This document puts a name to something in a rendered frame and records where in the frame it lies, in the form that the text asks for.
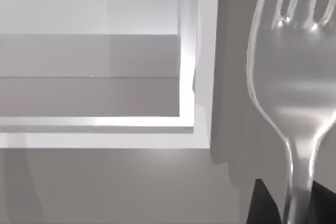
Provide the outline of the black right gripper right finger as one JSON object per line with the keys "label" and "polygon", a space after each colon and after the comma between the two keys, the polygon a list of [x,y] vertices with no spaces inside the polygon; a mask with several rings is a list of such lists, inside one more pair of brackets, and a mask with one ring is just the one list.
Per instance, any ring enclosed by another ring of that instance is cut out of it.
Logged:
{"label": "black right gripper right finger", "polygon": [[336,224],[336,193],[316,181],[311,192],[309,224]]}

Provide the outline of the silver metal fork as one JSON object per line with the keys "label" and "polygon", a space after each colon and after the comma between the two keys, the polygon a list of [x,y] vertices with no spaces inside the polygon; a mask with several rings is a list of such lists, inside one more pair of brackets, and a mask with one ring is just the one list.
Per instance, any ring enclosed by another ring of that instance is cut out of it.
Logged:
{"label": "silver metal fork", "polygon": [[247,46],[251,100],[284,143],[283,224],[307,224],[317,153],[336,124],[336,0],[257,0]]}

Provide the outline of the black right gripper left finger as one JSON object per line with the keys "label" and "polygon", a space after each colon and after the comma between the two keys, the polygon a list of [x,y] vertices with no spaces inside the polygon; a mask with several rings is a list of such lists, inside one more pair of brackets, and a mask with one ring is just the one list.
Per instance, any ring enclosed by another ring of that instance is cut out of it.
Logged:
{"label": "black right gripper left finger", "polygon": [[261,179],[255,180],[246,224],[282,224],[277,205]]}

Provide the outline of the white sink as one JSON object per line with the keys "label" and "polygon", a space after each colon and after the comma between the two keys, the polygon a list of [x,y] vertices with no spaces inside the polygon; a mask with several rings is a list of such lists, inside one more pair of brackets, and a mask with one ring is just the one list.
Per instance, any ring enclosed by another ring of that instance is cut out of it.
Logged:
{"label": "white sink", "polygon": [[218,0],[0,0],[0,148],[211,143]]}

